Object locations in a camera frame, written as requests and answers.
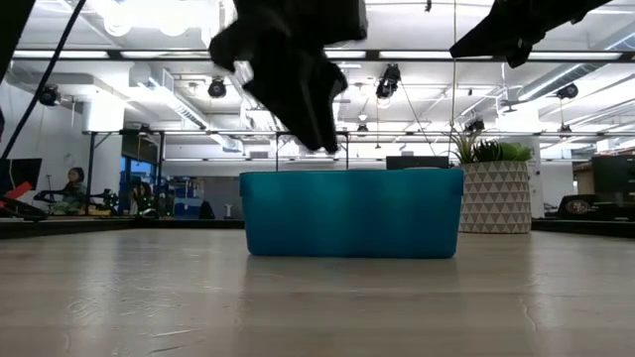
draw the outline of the blue plastic bin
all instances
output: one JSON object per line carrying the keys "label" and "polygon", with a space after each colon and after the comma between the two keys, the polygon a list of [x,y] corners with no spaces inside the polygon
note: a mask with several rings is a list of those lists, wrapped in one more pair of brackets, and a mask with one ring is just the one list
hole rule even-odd
{"label": "blue plastic bin", "polygon": [[247,245],[260,256],[451,258],[461,170],[240,176]]}

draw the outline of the red object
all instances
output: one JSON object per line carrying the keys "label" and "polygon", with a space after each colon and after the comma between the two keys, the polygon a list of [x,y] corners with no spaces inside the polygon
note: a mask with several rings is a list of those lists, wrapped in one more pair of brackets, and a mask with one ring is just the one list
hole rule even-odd
{"label": "red object", "polygon": [[[4,196],[7,198],[18,199],[33,188],[30,183],[24,182],[15,189],[10,190]],[[0,201],[0,208],[4,208],[4,202]]]}

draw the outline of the white geometric planter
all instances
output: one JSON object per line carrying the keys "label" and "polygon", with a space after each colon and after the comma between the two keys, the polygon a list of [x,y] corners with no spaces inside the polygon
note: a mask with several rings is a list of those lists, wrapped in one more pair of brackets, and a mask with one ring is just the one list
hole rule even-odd
{"label": "white geometric planter", "polygon": [[532,229],[529,174],[524,162],[461,165],[465,172],[459,230],[525,234]]}

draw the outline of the potted plant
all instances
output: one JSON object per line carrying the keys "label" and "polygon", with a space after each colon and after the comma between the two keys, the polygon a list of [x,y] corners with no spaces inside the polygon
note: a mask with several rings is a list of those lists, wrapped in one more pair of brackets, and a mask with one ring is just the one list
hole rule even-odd
{"label": "potted plant", "polygon": [[531,231],[531,195],[527,162],[530,148],[480,141],[480,132],[450,135],[465,172],[460,231],[524,234]]}

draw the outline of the green plant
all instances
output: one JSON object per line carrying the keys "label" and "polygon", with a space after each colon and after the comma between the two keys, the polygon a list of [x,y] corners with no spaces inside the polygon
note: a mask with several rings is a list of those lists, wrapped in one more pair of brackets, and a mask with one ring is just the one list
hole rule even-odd
{"label": "green plant", "polygon": [[453,126],[449,132],[449,139],[456,145],[456,151],[452,152],[461,164],[474,163],[474,143],[480,131],[473,133],[461,133]]}
{"label": "green plant", "polygon": [[532,150],[518,143],[499,143],[503,161],[526,162],[532,158]]}
{"label": "green plant", "polygon": [[501,145],[496,141],[480,141],[474,147],[474,157],[480,163],[489,163],[503,160]]}

